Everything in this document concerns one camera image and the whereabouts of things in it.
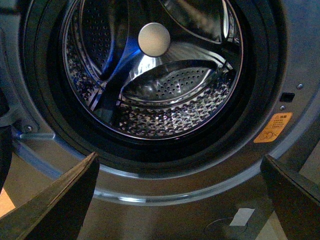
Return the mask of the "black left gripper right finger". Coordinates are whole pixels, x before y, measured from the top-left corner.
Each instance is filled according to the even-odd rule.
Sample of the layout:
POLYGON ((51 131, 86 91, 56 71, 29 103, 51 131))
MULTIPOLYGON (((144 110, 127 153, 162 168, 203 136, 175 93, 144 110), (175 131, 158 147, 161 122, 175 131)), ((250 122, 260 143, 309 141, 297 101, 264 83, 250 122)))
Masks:
POLYGON ((270 155, 263 157, 260 171, 287 239, 318 240, 320 188, 270 155))

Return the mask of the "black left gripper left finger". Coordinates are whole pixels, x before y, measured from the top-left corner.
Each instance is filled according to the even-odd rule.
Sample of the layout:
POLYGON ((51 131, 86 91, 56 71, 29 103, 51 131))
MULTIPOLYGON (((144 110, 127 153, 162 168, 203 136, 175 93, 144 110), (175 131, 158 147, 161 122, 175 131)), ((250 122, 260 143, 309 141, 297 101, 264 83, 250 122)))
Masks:
POLYGON ((75 240, 92 201, 100 163, 93 152, 0 219, 2 240, 75 240))

